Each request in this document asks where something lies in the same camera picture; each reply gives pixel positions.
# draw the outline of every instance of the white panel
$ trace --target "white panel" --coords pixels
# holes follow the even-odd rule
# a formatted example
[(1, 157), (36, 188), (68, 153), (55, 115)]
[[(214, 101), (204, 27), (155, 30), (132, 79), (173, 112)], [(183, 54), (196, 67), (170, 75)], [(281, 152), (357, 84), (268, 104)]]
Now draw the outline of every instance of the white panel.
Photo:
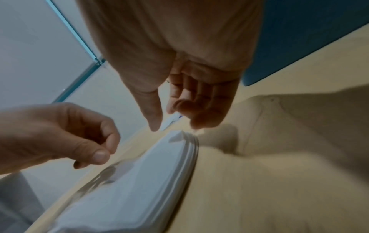
[(74, 27), (86, 44), (91, 48), (96, 57), (100, 58), (101, 53), (97, 49), (95, 43), (93, 42), (90, 33), (88, 32), (87, 26), (83, 20), (83, 17), (78, 9), (75, 0), (53, 0), (52, 1), (68, 22)]
[(45, 0), (0, 0), (0, 109), (50, 103), (92, 63)]

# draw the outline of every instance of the light wood tabletop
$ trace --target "light wood tabletop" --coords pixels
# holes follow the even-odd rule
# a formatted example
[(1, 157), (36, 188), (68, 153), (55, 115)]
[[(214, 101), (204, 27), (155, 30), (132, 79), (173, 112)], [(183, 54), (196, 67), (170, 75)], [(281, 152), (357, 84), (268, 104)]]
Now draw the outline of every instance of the light wood tabletop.
[(143, 129), (49, 208), (45, 232), (70, 197), (109, 164), (135, 158), (169, 130), (199, 139), (198, 160), (168, 232), (369, 232), (369, 25), (248, 87), (217, 128), (181, 119)]

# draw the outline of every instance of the skin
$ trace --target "skin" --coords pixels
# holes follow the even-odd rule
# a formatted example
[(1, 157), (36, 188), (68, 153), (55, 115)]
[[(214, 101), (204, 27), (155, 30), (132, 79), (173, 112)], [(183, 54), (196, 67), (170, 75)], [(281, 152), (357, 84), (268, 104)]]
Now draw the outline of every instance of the skin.
[(120, 140), (112, 119), (75, 104), (0, 112), (0, 174), (47, 162), (75, 160), (76, 169), (104, 164)]
[(150, 129), (166, 110), (194, 129), (225, 118), (258, 39), (262, 0), (77, 0), (92, 38), (136, 99)]

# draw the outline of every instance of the blue object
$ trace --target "blue object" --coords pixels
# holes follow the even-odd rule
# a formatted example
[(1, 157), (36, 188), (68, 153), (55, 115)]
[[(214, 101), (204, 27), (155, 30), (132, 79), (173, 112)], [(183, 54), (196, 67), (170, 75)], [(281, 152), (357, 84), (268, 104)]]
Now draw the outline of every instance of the blue object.
[(266, 0), (264, 23), (245, 86), (369, 23), (368, 0)]

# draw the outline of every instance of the person's left hand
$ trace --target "person's left hand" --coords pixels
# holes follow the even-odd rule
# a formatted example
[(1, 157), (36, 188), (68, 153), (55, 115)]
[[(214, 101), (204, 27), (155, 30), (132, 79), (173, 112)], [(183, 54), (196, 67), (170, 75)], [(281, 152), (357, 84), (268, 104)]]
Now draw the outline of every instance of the person's left hand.
[(74, 168), (104, 164), (119, 132), (111, 118), (75, 104), (51, 104), (0, 112), (0, 174), (71, 158)]

